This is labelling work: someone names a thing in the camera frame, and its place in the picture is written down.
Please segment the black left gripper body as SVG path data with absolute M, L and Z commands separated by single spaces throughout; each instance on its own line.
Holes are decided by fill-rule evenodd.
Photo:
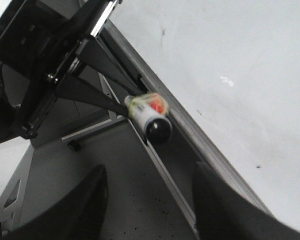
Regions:
M 71 18 L 40 0 L 13 0 L 0 16 L 0 144 L 15 137 L 34 139 L 52 105 L 58 84 L 80 78 L 77 49 L 96 40 L 115 2 L 89 0 Z M 5 92 L 3 67 L 29 80 L 19 106 Z

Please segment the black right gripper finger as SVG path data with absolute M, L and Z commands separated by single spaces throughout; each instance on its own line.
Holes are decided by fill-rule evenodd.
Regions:
M 133 96 L 144 92 L 129 79 L 129 76 L 109 56 L 106 49 L 95 39 L 84 38 L 76 51 L 78 59 L 101 73 Z
M 97 106 L 128 117 L 128 109 L 86 80 L 70 75 L 63 79 L 56 87 L 55 96 Z
M 107 171 L 96 165 L 66 196 L 19 227 L 20 184 L 0 203 L 0 240 L 98 240 L 108 204 Z
M 300 240 L 300 232 L 255 207 L 205 162 L 194 169 L 192 195 L 202 240 Z

